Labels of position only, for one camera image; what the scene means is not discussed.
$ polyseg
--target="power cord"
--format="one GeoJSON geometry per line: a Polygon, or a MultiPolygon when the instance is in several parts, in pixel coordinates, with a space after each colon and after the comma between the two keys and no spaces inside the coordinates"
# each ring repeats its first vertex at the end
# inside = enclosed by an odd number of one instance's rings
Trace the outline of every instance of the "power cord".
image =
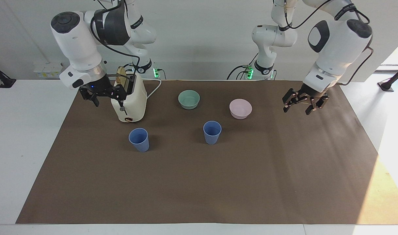
{"type": "Polygon", "coordinates": [[[149,79],[149,78],[143,78],[142,80],[149,80],[149,81],[159,81],[160,83],[158,84],[158,86],[147,96],[147,100],[148,98],[154,94],[155,91],[158,90],[158,88],[160,88],[161,84],[163,83],[160,79],[149,79]]]}
{"type": "Polygon", "coordinates": [[[99,0],[97,0],[98,3],[100,3],[100,5],[103,6],[103,9],[106,9],[106,7],[102,4],[102,2],[100,2],[99,0]]]}
{"type": "Polygon", "coordinates": [[[289,24],[289,21],[287,19],[287,11],[286,11],[286,6],[287,6],[287,0],[284,0],[284,17],[286,18],[286,23],[287,23],[287,27],[290,27],[291,29],[297,29],[299,27],[301,27],[303,24],[306,23],[306,21],[308,21],[319,9],[321,9],[321,7],[323,7],[325,4],[331,2],[333,0],[326,0],[324,3],[322,3],[320,6],[318,6],[318,8],[312,12],[312,14],[310,14],[299,26],[297,27],[293,27],[289,24]]]}
{"type": "Polygon", "coordinates": [[[244,73],[245,73],[245,72],[244,72],[244,71],[241,71],[241,72],[238,73],[238,75],[236,76],[236,79],[235,79],[235,80],[238,80],[238,77],[239,77],[239,75],[240,75],[241,73],[242,73],[242,76],[244,76],[244,73]]]}
{"type": "Polygon", "coordinates": [[[163,69],[158,69],[157,71],[163,71],[164,72],[164,78],[167,80],[166,72],[163,69]]]}
{"type": "Polygon", "coordinates": [[[126,65],[124,65],[123,67],[126,68],[128,66],[133,66],[132,63],[127,63],[126,65]]]}
{"type": "MultiPolygon", "coordinates": [[[[114,10],[114,9],[118,9],[118,8],[120,8],[120,7],[122,6],[122,2],[125,4],[126,8],[128,7],[128,6],[126,5],[126,0],[118,0],[118,1],[119,1],[119,2],[118,2],[118,5],[117,5],[117,6],[111,8],[111,9],[104,9],[104,10],[98,12],[98,13],[95,13],[94,15],[95,15],[95,16],[96,16],[97,14],[103,15],[104,13],[110,12],[110,11],[112,11],[112,10],[114,10]]],[[[105,46],[106,48],[110,49],[111,51],[114,51],[114,52],[119,53],[119,54],[121,54],[121,55],[126,55],[126,56],[129,56],[129,57],[132,57],[132,58],[137,58],[138,61],[136,62],[136,67],[138,67],[139,62],[141,61],[141,58],[140,58],[139,56],[137,56],[137,55],[126,54],[126,53],[124,53],[124,52],[120,52],[120,51],[115,50],[115,49],[111,48],[110,46],[106,45],[106,43],[103,42],[103,41],[101,41],[101,40],[97,37],[97,35],[94,33],[93,23],[94,23],[94,16],[93,16],[93,18],[92,18],[91,21],[90,21],[90,30],[91,30],[91,34],[93,34],[94,38],[95,38],[99,43],[101,43],[103,46],[105,46]]]]}
{"type": "MultiPolygon", "coordinates": [[[[254,56],[254,58],[251,60],[251,62],[248,65],[251,65],[251,63],[255,60],[255,58],[257,58],[257,55],[258,55],[258,52],[257,52],[257,54],[254,56]]],[[[244,76],[246,71],[247,71],[247,69],[244,69],[244,73],[242,73],[241,78],[239,80],[242,80],[242,77],[244,76]]]]}
{"type": "Polygon", "coordinates": [[[235,68],[229,73],[229,75],[228,75],[228,77],[226,78],[226,80],[229,80],[229,77],[232,75],[232,73],[235,72],[235,70],[240,69],[240,68],[246,68],[246,66],[240,65],[240,66],[235,67],[235,68]]]}
{"type": "MultiPolygon", "coordinates": [[[[314,12],[312,12],[312,14],[310,14],[301,24],[299,24],[299,26],[297,27],[293,27],[289,24],[289,20],[287,19],[287,11],[286,11],[286,6],[287,6],[287,0],[284,0],[284,17],[286,18],[286,23],[287,23],[287,27],[291,28],[291,29],[297,29],[299,27],[301,27],[303,24],[306,23],[306,21],[308,21],[319,9],[321,9],[321,7],[325,6],[325,4],[331,2],[333,0],[326,0],[324,3],[322,3],[320,6],[318,6],[317,9],[314,10],[314,12]]],[[[354,10],[357,14],[362,15],[366,20],[367,23],[366,24],[370,24],[370,19],[364,15],[362,12],[360,12],[358,9],[354,10]]]]}
{"type": "Polygon", "coordinates": [[[370,55],[360,64],[360,66],[358,66],[358,68],[356,69],[356,71],[353,73],[353,75],[351,76],[351,78],[350,78],[350,80],[346,83],[346,84],[343,84],[343,83],[337,83],[337,85],[340,85],[340,86],[347,86],[348,84],[350,84],[350,82],[353,80],[353,78],[354,78],[354,76],[357,74],[357,72],[360,70],[360,68],[364,65],[364,63],[368,60],[368,59],[370,59],[370,57],[373,55],[373,52],[374,52],[374,50],[371,48],[371,47],[367,47],[366,49],[369,49],[371,52],[370,52],[370,55]]]}
{"type": "Polygon", "coordinates": [[[275,78],[273,79],[273,81],[276,81],[276,77],[277,77],[277,70],[273,70],[273,73],[274,72],[276,72],[276,74],[275,74],[275,78]]]}

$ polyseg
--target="blue cup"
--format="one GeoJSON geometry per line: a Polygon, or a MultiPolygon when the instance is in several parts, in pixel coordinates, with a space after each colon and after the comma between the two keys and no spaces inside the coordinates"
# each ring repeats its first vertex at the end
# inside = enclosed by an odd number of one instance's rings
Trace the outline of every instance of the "blue cup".
{"type": "Polygon", "coordinates": [[[208,144],[216,144],[219,135],[221,135],[222,127],[216,121],[209,121],[203,125],[203,132],[205,133],[205,140],[208,144]]]}
{"type": "Polygon", "coordinates": [[[150,148],[148,132],[144,128],[137,128],[131,131],[129,141],[139,152],[146,152],[150,148]]]}

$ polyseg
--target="black cable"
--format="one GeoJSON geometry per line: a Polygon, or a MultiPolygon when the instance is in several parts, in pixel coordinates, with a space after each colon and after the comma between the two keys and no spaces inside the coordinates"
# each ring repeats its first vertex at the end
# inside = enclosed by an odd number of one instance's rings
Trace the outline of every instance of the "black cable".
{"type": "Polygon", "coordinates": [[[275,75],[275,78],[273,79],[273,81],[276,81],[276,77],[277,77],[277,70],[274,70],[274,71],[273,71],[273,73],[274,73],[274,72],[276,72],[276,75],[275,75]]]}
{"type": "Polygon", "coordinates": [[[356,75],[356,73],[358,72],[358,70],[363,66],[363,64],[373,55],[374,50],[371,47],[368,47],[367,49],[370,49],[372,52],[370,53],[370,55],[360,64],[360,66],[358,66],[358,68],[356,69],[356,71],[353,73],[353,75],[351,76],[350,80],[346,83],[337,83],[340,86],[346,86],[348,84],[350,84],[350,82],[353,80],[354,76],[356,75]]]}
{"type": "MultiPolygon", "coordinates": [[[[254,58],[251,60],[251,62],[248,65],[251,65],[251,63],[255,60],[255,58],[257,58],[258,52],[257,54],[254,56],[254,58]]],[[[245,72],[247,71],[247,69],[244,69],[244,73],[241,75],[241,78],[239,80],[242,80],[242,77],[244,76],[245,72]]]]}
{"type": "Polygon", "coordinates": [[[100,3],[100,5],[103,6],[103,9],[106,9],[106,7],[99,0],[97,0],[97,2],[100,3]]]}
{"type": "Polygon", "coordinates": [[[157,71],[163,71],[164,72],[164,78],[167,80],[166,72],[163,69],[157,69],[157,71]]]}
{"type": "Polygon", "coordinates": [[[164,78],[167,80],[167,75],[166,72],[164,70],[162,70],[164,72],[164,78]]]}
{"type": "Polygon", "coordinates": [[[288,19],[287,19],[287,12],[285,12],[285,13],[284,13],[284,17],[286,18],[287,26],[290,27],[291,29],[297,29],[297,28],[301,27],[303,24],[306,23],[306,21],[309,20],[309,18],[311,18],[319,9],[321,9],[321,7],[323,7],[325,4],[329,3],[330,1],[333,1],[333,0],[326,0],[324,3],[322,3],[320,6],[318,6],[318,8],[317,8],[314,12],[312,12],[312,14],[310,14],[310,15],[308,16],[308,18],[306,18],[306,20],[304,20],[304,21],[303,21],[299,26],[297,26],[297,27],[293,27],[293,26],[291,26],[291,25],[289,24],[289,21],[288,21],[288,19]]]}
{"type": "Polygon", "coordinates": [[[236,68],[234,68],[230,73],[229,73],[229,75],[228,75],[228,77],[226,78],[226,80],[229,80],[229,77],[232,75],[232,73],[235,71],[235,70],[237,70],[237,69],[239,69],[239,68],[242,68],[243,66],[242,65],[240,65],[240,66],[237,66],[236,68]]]}
{"type": "Polygon", "coordinates": [[[126,0],[120,0],[120,1],[118,2],[118,5],[117,5],[117,6],[111,8],[111,9],[105,9],[105,10],[102,10],[102,11],[100,11],[100,12],[98,12],[98,13],[95,13],[94,16],[93,16],[93,18],[92,18],[91,21],[90,21],[90,30],[91,30],[91,33],[93,34],[94,38],[95,38],[99,43],[101,43],[103,46],[105,46],[106,48],[110,49],[111,51],[114,51],[114,52],[119,53],[119,54],[121,54],[121,55],[129,56],[129,57],[132,57],[132,58],[137,58],[137,59],[138,59],[138,62],[136,63],[136,68],[137,68],[138,65],[139,65],[139,62],[141,61],[141,58],[140,58],[139,56],[137,56],[137,55],[126,54],[126,53],[124,53],[124,52],[120,52],[120,51],[118,51],[118,50],[115,50],[115,49],[111,48],[110,46],[106,45],[105,42],[102,42],[102,41],[96,36],[96,34],[94,33],[94,29],[93,29],[94,17],[95,17],[96,15],[98,15],[98,14],[99,14],[99,15],[103,15],[104,13],[110,12],[110,11],[112,11],[112,10],[114,10],[114,9],[118,9],[118,8],[120,8],[120,7],[122,6],[122,2],[124,2],[124,4],[126,5],[126,0]]]}
{"type": "Polygon", "coordinates": [[[361,21],[361,17],[360,14],[356,12],[357,18],[359,19],[359,21],[361,21]]]}
{"type": "Polygon", "coordinates": [[[241,73],[242,73],[242,75],[244,75],[245,72],[244,72],[244,71],[239,72],[238,75],[236,76],[236,79],[235,79],[235,80],[238,80],[238,77],[239,77],[239,75],[240,75],[241,73]]]}
{"type": "Polygon", "coordinates": [[[366,15],[364,15],[361,11],[359,11],[357,9],[355,10],[355,12],[359,13],[360,15],[362,15],[367,20],[366,24],[370,24],[370,19],[366,15]]]}

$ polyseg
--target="power outlet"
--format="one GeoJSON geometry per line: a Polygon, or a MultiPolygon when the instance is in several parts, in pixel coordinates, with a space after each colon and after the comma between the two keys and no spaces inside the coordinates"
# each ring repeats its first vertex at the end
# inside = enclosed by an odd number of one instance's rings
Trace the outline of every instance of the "power outlet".
{"type": "Polygon", "coordinates": [[[33,70],[38,78],[60,78],[63,71],[62,63],[36,64],[33,70]]]}

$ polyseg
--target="plastic cup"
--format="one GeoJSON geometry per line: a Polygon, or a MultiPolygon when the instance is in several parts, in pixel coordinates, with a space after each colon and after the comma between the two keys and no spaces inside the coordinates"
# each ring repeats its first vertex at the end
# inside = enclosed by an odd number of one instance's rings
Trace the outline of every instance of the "plastic cup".
{"type": "Polygon", "coordinates": [[[234,118],[246,119],[252,112],[252,106],[246,100],[236,99],[229,104],[229,110],[234,118]]]}
{"type": "Polygon", "coordinates": [[[137,128],[131,131],[129,141],[139,152],[146,152],[150,148],[148,132],[144,128],[137,128]]]}
{"type": "Polygon", "coordinates": [[[197,107],[200,95],[193,90],[186,90],[178,95],[178,101],[184,109],[191,110],[197,107]]]}
{"type": "Polygon", "coordinates": [[[203,132],[205,133],[206,143],[210,145],[216,144],[219,135],[221,135],[222,127],[216,121],[209,121],[203,125],[203,132]]]}

